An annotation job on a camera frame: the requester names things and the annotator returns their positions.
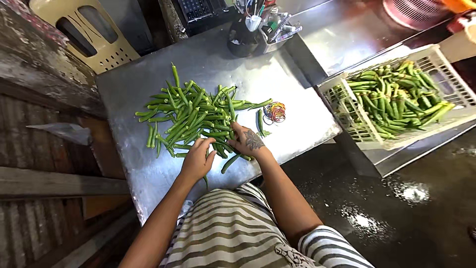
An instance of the tattooed hand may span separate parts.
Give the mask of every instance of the tattooed hand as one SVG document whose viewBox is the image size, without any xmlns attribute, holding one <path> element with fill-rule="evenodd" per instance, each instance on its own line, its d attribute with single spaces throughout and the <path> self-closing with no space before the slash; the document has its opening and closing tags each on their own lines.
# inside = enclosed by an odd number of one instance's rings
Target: tattooed hand
<svg viewBox="0 0 476 268">
<path fill-rule="evenodd" d="M 255 158 L 271 154 L 263 141 L 251 129 L 243 127 L 236 122 L 231 123 L 230 126 L 235 131 L 237 140 L 228 140 L 228 144 L 238 149 L 242 154 Z"/>
</svg>

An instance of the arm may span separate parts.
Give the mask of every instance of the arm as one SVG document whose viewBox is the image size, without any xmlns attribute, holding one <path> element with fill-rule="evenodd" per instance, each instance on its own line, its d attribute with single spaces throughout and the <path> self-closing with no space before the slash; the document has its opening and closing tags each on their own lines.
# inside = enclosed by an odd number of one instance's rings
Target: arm
<svg viewBox="0 0 476 268">
<path fill-rule="evenodd" d="M 182 204 L 193 185 L 211 169 L 216 151 L 205 159 L 214 138 L 197 139 L 185 157 L 180 174 L 165 197 L 154 209 L 122 259 L 120 268 L 157 267 L 164 258 L 174 232 Z"/>
<path fill-rule="evenodd" d="M 273 209 L 278 227 L 284 232 L 291 245 L 296 247 L 299 238 L 322 225 L 322 221 L 281 169 L 259 136 L 236 122 L 231 126 L 237 133 L 238 140 L 229 140 L 229 144 L 240 152 L 255 157 L 258 161 L 266 185 L 266 198 Z"/>
</svg>

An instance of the pen holder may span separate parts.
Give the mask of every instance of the pen holder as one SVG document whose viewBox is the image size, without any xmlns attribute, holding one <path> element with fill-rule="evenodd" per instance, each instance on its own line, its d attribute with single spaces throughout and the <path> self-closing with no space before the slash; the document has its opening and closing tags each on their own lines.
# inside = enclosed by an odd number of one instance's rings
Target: pen holder
<svg viewBox="0 0 476 268">
<path fill-rule="evenodd" d="M 258 31 L 250 32 L 246 28 L 244 18 L 234 21 L 228 33 L 228 49 L 233 55 L 240 58 L 251 55 L 258 47 L 257 33 Z"/>
<path fill-rule="evenodd" d="M 288 41 L 294 36 L 294 35 L 291 35 L 288 38 L 281 40 L 279 42 L 268 44 L 268 36 L 265 34 L 265 32 L 263 32 L 261 27 L 258 27 L 258 29 L 259 29 L 259 38 L 258 38 L 259 48 L 257 49 L 257 53 L 259 52 L 259 53 L 265 54 L 265 53 L 273 52 L 279 49 L 280 47 L 282 47 L 284 43 L 286 43 L 286 41 Z"/>
</svg>

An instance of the white plastic crate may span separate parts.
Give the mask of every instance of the white plastic crate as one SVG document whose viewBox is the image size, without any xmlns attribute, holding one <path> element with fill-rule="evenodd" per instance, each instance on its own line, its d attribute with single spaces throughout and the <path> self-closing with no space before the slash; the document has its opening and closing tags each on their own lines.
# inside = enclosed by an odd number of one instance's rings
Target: white plastic crate
<svg viewBox="0 0 476 268">
<path fill-rule="evenodd" d="M 456 107 L 446 113 L 438 123 L 425 126 L 426 131 L 409 130 L 399 134 L 395 140 L 384 140 L 378 135 L 367 112 L 357 102 L 357 98 L 347 84 L 346 78 L 352 78 L 361 72 L 372 70 L 382 65 L 390 64 L 392 67 L 398 67 L 405 60 L 414 61 L 415 68 L 422 69 L 423 72 L 433 79 L 439 89 L 438 95 L 440 98 L 456 104 Z M 412 50 L 403 57 L 393 58 L 365 68 L 357 68 L 356 71 L 345 72 L 325 81 L 319 85 L 319 89 L 326 96 L 341 123 L 362 150 L 392 150 L 476 119 L 476 94 L 451 66 L 440 51 L 439 45 L 428 45 Z M 341 89 L 333 89 L 336 85 L 341 85 Z M 353 111 L 346 107 L 345 102 L 350 104 Z"/>
</svg>

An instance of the striped shirt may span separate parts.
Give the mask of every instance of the striped shirt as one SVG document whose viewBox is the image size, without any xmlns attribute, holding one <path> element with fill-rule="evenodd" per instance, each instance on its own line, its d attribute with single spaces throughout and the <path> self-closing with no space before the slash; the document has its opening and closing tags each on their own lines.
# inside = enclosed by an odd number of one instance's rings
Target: striped shirt
<svg viewBox="0 0 476 268">
<path fill-rule="evenodd" d="M 292 248 L 260 189 L 215 189 L 178 221 L 159 267 L 373 268 L 336 230 L 318 226 Z"/>
</svg>

